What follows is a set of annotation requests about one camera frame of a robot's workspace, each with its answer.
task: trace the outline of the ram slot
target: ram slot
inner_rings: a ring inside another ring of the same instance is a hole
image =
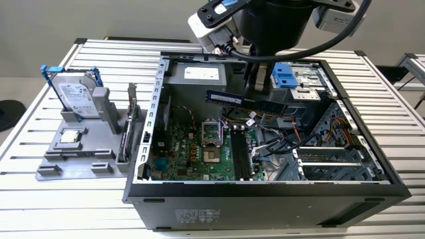
[[[248,145],[245,139],[245,131],[232,130],[232,155],[233,155],[233,167],[234,178],[249,180],[250,178],[250,163],[248,157]]]

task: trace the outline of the motherboard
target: motherboard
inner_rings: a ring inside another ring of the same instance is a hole
[[[152,177],[164,181],[233,181],[234,166],[230,141],[230,129],[221,126],[221,135],[206,127],[204,138],[220,138],[221,145],[202,146],[202,129],[192,130],[186,125],[172,126],[171,153],[167,158],[156,158]],[[248,157],[252,147],[256,146],[253,129],[244,130]],[[264,180],[262,170],[252,176],[253,180]]]

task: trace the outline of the blue drive bracket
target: blue drive bracket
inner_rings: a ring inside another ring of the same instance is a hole
[[[278,88],[297,88],[298,82],[293,76],[293,72],[288,63],[276,63],[272,76]]]
[[[96,66],[93,66],[92,72],[95,73],[95,78],[96,78],[96,84],[97,84],[97,86],[99,86],[99,87],[104,87],[104,83],[103,83],[101,78],[100,78],[100,71],[99,71],[99,69],[96,68]]]
[[[53,87],[53,84],[52,84],[52,80],[51,80],[51,78],[49,78],[49,76],[48,76],[49,73],[60,73],[60,72],[64,72],[64,70],[65,70],[65,69],[64,69],[63,67],[59,67],[59,66],[51,67],[51,68],[48,69],[48,71],[47,71],[47,65],[41,65],[41,67],[40,67],[41,76],[45,78],[45,81],[47,81],[48,86],[52,87],[52,89],[53,89],[53,91],[55,91],[55,93],[56,93],[56,95],[57,95],[59,101],[60,101],[61,106],[63,106],[63,110],[67,111],[67,106],[65,106],[64,102],[63,102],[61,99],[60,99],[59,93],[57,93],[56,88]]]

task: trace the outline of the hard drive label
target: hard drive label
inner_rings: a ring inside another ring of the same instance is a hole
[[[97,117],[97,109],[85,85],[76,83],[60,83],[59,87],[72,111],[81,117]]]

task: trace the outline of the floor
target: floor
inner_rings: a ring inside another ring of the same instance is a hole
[[[43,78],[0,77],[0,101],[17,100],[28,107],[44,84]],[[0,132],[0,145],[11,131],[12,129]]]

